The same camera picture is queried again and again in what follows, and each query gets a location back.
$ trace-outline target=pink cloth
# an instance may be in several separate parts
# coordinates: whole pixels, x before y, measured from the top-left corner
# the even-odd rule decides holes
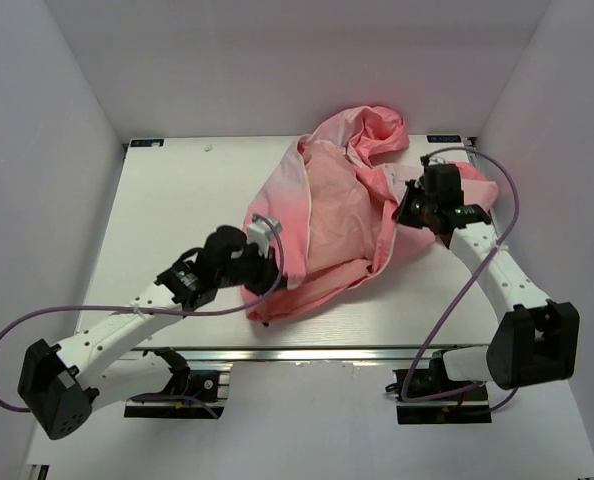
[[[384,107],[344,110],[303,135],[284,154],[246,214],[279,219],[288,289],[247,312],[275,320],[311,310],[411,257],[434,241],[428,230],[397,227],[391,216],[423,168],[380,161],[408,147],[406,122]],[[466,203],[490,209],[497,185],[458,164]],[[242,290],[244,301],[254,299]]]

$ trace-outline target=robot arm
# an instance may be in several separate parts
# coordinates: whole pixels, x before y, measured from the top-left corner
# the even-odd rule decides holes
[[[475,273],[497,248],[497,233],[479,205],[464,205],[461,178],[455,165],[433,164],[422,157],[424,175],[408,182],[394,219],[401,225],[428,227]],[[494,380],[510,390],[563,380],[573,374],[579,314],[570,303],[556,303],[539,289],[505,249],[494,254],[478,277],[492,304],[499,328],[487,347],[444,351],[435,375],[449,384]]]
[[[266,220],[275,231],[281,229],[279,222]],[[170,348],[145,352],[138,360],[119,359],[185,318],[183,312],[211,302],[220,288],[243,285],[257,295],[268,292],[280,277],[272,237],[261,219],[247,233],[219,227],[203,248],[189,250],[158,275],[127,313],[112,314],[53,346],[43,339],[31,345],[18,393],[49,438],[69,435],[103,406],[146,392],[175,393],[177,384],[184,385],[188,366]],[[281,277],[278,288],[285,286]]]

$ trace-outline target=purple cable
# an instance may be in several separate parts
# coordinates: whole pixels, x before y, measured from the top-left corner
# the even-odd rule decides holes
[[[513,200],[514,200],[514,204],[515,204],[515,208],[513,211],[513,218],[511,219],[510,223],[508,224],[508,227],[506,228],[506,230],[504,230],[504,232],[501,234],[501,236],[497,239],[497,242],[495,243],[495,247],[488,253],[488,255],[486,255],[484,260],[482,260],[482,262],[479,264],[479,266],[472,273],[472,275],[470,276],[470,278],[468,279],[466,284],[457,293],[457,295],[455,296],[453,301],[450,302],[450,305],[448,305],[448,308],[446,308],[446,310],[441,315],[441,317],[439,317],[439,320],[437,320],[437,323],[435,324],[433,329],[428,334],[428,337],[426,337],[426,340],[424,340],[424,343],[422,343],[421,347],[417,351],[417,355],[415,355],[415,358],[413,359],[413,361],[410,365],[410,368],[408,369],[408,373],[406,374],[406,377],[404,378],[404,383],[401,388],[401,398],[404,402],[425,402],[425,401],[430,401],[430,400],[440,400],[442,398],[452,397],[453,395],[457,395],[460,393],[470,392],[470,391],[475,390],[476,388],[479,388],[480,386],[483,385],[483,383],[481,383],[481,382],[474,382],[470,385],[466,385],[461,388],[456,388],[456,389],[450,390],[448,392],[435,393],[435,394],[426,395],[423,397],[408,397],[407,396],[408,388],[410,387],[410,382],[413,379],[413,374],[415,373],[415,369],[419,366],[419,362],[421,361],[421,359],[424,355],[424,352],[426,352],[426,350],[428,350],[428,347],[430,347],[430,344],[432,343],[433,339],[437,336],[437,333],[439,333],[439,330],[441,330],[441,328],[444,326],[444,324],[446,323],[446,320],[448,320],[448,317],[450,317],[450,314],[453,313],[453,310],[455,310],[455,307],[457,307],[457,304],[459,304],[459,302],[462,300],[462,298],[464,298],[464,296],[466,295],[468,290],[470,290],[470,287],[472,287],[475,284],[475,282],[477,281],[477,279],[479,278],[481,273],[488,266],[488,264],[492,261],[493,257],[497,254],[499,247],[504,243],[506,238],[508,238],[508,235],[510,235],[510,232],[515,227],[515,224],[517,223],[517,218],[519,217],[519,193],[517,192],[517,185],[515,185],[515,182],[513,181],[512,177],[510,176],[510,173],[508,172],[508,170],[506,170],[506,168],[503,165],[501,165],[494,158],[492,158],[489,155],[486,155],[484,153],[478,152],[477,150],[474,150],[472,148],[467,148],[467,147],[440,148],[439,150],[429,153],[428,157],[432,157],[433,155],[437,155],[439,153],[451,152],[451,151],[455,151],[455,150],[465,151],[465,152],[472,153],[474,155],[479,155],[480,157],[485,158],[490,163],[495,165],[501,171],[501,173],[504,174],[504,177],[506,177],[506,180],[508,180],[508,184],[510,185],[510,189],[512,190],[512,193],[513,193]],[[504,402],[502,402],[502,404],[500,404],[500,405],[501,406],[505,405],[508,401],[510,401],[512,399],[513,396],[514,396],[514,394],[509,395],[508,398],[506,400],[504,400]],[[497,408],[501,408],[501,407],[499,405],[497,405],[492,408],[497,409]]]
[[[174,315],[178,317],[218,317],[221,315],[228,315],[235,312],[241,312],[242,310],[248,310],[249,308],[255,307],[260,303],[264,302],[279,286],[282,278],[282,272],[284,271],[284,246],[281,243],[281,238],[279,237],[279,231],[275,228],[270,220],[266,217],[261,215],[256,215],[255,219],[259,219],[263,221],[270,231],[272,232],[275,240],[277,242],[277,251],[279,253],[279,273],[277,278],[273,282],[270,290],[264,293],[259,298],[253,300],[250,303],[240,305],[239,307],[227,308],[225,310],[216,310],[212,312],[195,312],[195,311],[186,311],[186,310],[169,310],[167,308],[140,308],[139,311],[146,313],[148,315]],[[135,313],[135,308],[132,306],[127,305],[65,305],[60,307],[49,307],[49,308],[42,308],[41,310],[36,310],[34,312],[27,313],[19,317],[17,320],[11,322],[6,328],[4,328],[0,332],[0,342],[2,339],[10,333],[10,331],[17,327],[18,325],[24,323],[31,318],[39,317],[41,315],[46,315],[48,313],[58,313],[58,312],[115,312],[115,313]],[[10,403],[4,401],[0,397],[0,407],[9,410],[11,412],[17,413],[28,413],[30,409],[24,407],[16,407],[11,405]]]

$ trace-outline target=purple wire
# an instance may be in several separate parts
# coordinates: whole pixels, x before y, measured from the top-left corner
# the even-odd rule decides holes
[[[277,278],[273,282],[270,290],[266,293],[261,295],[259,298],[256,298],[252,302],[246,303],[244,305],[240,305],[238,307],[227,308],[225,310],[216,310],[212,312],[195,312],[191,310],[170,310],[167,308],[139,308],[140,312],[146,313],[148,315],[174,315],[178,317],[217,317],[221,315],[228,315],[235,312],[241,312],[242,310],[248,310],[252,307],[259,305],[260,303],[264,302],[279,286],[282,278],[282,272],[284,271],[284,246],[281,243],[281,238],[279,237],[279,231],[275,228],[270,220],[262,215],[256,215],[255,219],[259,219],[263,221],[270,231],[272,232],[275,240],[277,242],[277,252],[279,254],[279,273],[277,274]],[[58,313],[58,312],[115,312],[115,313],[134,313],[135,307],[127,306],[127,305],[64,305],[60,307],[49,307],[49,308],[42,308],[41,310],[36,310],[34,312],[27,313],[19,317],[17,320],[11,322],[6,328],[4,328],[0,332],[0,342],[3,338],[10,333],[12,329],[17,327],[18,325],[24,323],[31,318],[39,317],[41,315],[46,315],[49,313]],[[15,405],[11,405],[10,403],[6,402],[0,397],[0,407],[11,412],[17,413],[28,413],[30,409],[25,407],[16,407]]]
[[[206,410],[211,417],[217,419],[219,415],[215,413],[215,411],[210,408],[205,402],[202,402],[197,397],[193,397],[192,395],[164,395],[159,393],[144,393],[142,395],[137,395],[136,397],[131,398],[134,402],[156,402],[156,401],[167,401],[167,400],[186,400],[192,403],[196,403],[204,410]]]
[[[506,170],[506,168],[502,164],[500,164],[497,160],[495,160],[491,156],[486,155],[481,152],[478,152],[477,150],[474,150],[472,148],[446,147],[446,148],[440,148],[439,150],[429,153],[428,157],[432,157],[433,155],[437,155],[439,153],[451,152],[451,151],[456,151],[456,150],[465,151],[465,152],[469,152],[469,153],[472,153],[475,155],[479,155],[480,157],[485,158],[490,163],[495,165],[501,171],[501,173],[504,174],[504,177],[506,177],[506,180],[508,181],[508,184],[510,185],[510,189],[513,193],[513,200],[514,200],[514,206],[515,206],[514,211],[513,211],[513,218],[511,219],[510,223],[508,224],[508,227],[506,227],[506,230],[504,230],[504,232],[501,234],[501,236],[497,239],[497,242],[495,243],[495,247],[490,252],[488,252],[488,255],[486,255],[484,260],[482,260],[482,262],[479,264],[479,266],[475,269],[475,271],[472,273],[472,275],[470,276],[470,278],[468,279],[466,284],[461,288],[461,290],[459,290],[459,292],[457,293],[457,295],[455,296],[453,301],[450,302],[450,305],[448,305],[448,308],[446,308],[444,313],[442,313],[441,317],[439,317],[439,320],[437,320],[437,323],[435,324],[435,326],[432,328],[432,330],[428,334],[428,337],[426,337],[426,340],[424,340],[421,347],[417,351],[417,355],[415,355],[415,358],[413,359],[413,361],[410,365],[410,368],[408,369],[408,373],[406,374],[406,377],[404,378],[404,383],[401,388],[401,398],[404,402],[424,402],[424,401],[430,401],[430,400],[440,400],[442,398],[452,397],[453,395],[457,395],[460,393],[470,392],[470,391],[475,390],[476,388],[479,388],[483,385],[483,383],[481,383],[481,382],[473,382],[470,385],[466,385],[461,388],[456,388],[454,390],[450,390],[447,392],[434,393],[432,395],[426,395],[423,397],[408,397],[407,396],[408,388],[410,387],[410,382],[413,379],[413,374],[415,373],[415,370],[419,366],[419,362],[421,361],[424,353],[426,352],[426,350],[428,350],[428,347],[430,347],[430,344],[432,343],[433,339],[437,336],[437,333],[439,333],[439,330],[441,330],[441,328],[444,326],[444,324],[446,323],[446,320],[448,320],[448,317],[450,317],[450,314],[453,313],[453,310],[455,310],[455,307],[457,307],[457,305],[462,300],[462,298],[464,298],[464,296],[466,295],[468,290],[470,290],[470,287],[472,287],[475,284],[475,282],[477,281],[477,279],[479,278],[481,273],[488,266],[488,264],[492,261],[493,257],[497,254],[497,251],[499,250],[499,246],[504,243],[504,240],[506,240],[506,238],[508,238],[508,235],[510,235],[510,232],[515,227],[515,224],[517,223],[517,218],[519,217],[519,193],[517,192],[517,185],[515,185],[515,182],[513,181],[512,177],[510,176],[510,172],[508,172],[508,170]],[[508,401],[510,401],[513,396],[514,396],[514,394],[509,395],[508,398],[506,400],[504,400],[504,402],[502,402],[503,405],[505,405]]]

